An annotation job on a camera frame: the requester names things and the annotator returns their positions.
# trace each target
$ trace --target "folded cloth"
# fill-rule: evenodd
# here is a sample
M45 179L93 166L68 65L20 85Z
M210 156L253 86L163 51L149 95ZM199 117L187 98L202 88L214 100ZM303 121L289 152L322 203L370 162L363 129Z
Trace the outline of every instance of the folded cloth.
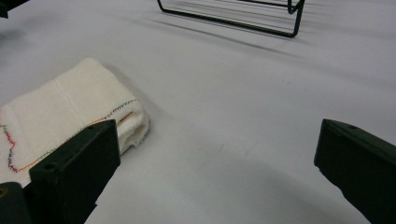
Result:
M95 122L117 122L120 154L137 147L149 118L132 93L94 59L0 107L0 183L26 186L28 170Z

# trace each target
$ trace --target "colored stitching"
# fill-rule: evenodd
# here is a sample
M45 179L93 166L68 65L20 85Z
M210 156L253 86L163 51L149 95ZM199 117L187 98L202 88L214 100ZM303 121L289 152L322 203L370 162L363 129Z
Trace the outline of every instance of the colored stitching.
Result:
M123 103L122 105L120 105L120 106L114 108L109 114L107 114L107 115L104 116L103 118L97 119L97 120L95 120L95 121L93 121L93 122L87 124L86 126L84 126L83 128L81 128L80 130L78 130L76 133L74 133L71 137L67 138L63 143L61 143L61 144L59 145L59 147L62 146L64 143L66 143L66 142L67 142L68 140L70 140L71 138L73 138L74 136L76 136L79 132L81 132L82 130L84 130L84 129L87 128L88 126L93 125L94 123L97 123L97 122L100 122L100 121L109 119L114 113L116 113L117 111L123 109L126 105L130 104L130 103L133 102L133 101L136 101L136 100L131 100L131 101L125 102L125 103ZM130 115L133 114L133 113L134 113L134 112L131 112L131 113L127 114L125 117L121 118L120 121L119 121L118 123L123 122L128 116L130 116ZM20 171L23 171L23 170L26 170L26 169L28 169L28 168L33 167L33 166L36 165L39 161L41 161L41 160L43 160L44 158L46 158L51 152L53 152L53 151L56 150L56 148L54 148L54 149L52 149L52 150L49 150L49 151L45 152L42 156L40 156L39 158L37 158L36 160L34 160L34 161L30 162L29 164L23 166L22 168L18 168L18 167L16 167L16 166L13 164L14 162L13 162L13 160L12 160L12 157L13 157L13 155L14 155L14 147L16 146L17 142L15 142L15 141L12 139L12 136L11 136L11 134L9 133L8 129L7 129L7 125L1 125L1 124L0 124L0 128L3 128L3 133L6 135L6 138L7 138L8 142L11 144L11 148L9 149L9 153L8 153L8 168L9 168L12 172L14 172L14 173L18 173L18 172L20 172Z

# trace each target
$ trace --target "white table surface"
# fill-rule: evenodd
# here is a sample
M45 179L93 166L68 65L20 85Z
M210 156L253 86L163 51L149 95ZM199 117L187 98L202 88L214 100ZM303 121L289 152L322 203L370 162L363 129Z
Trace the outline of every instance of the white table surface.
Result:
M395 10L307 0L287 39L155 0L32 0L0 20L0 105L85 57L141 100L149 134L87 223L368 223L313 159L323 119L396 144Z

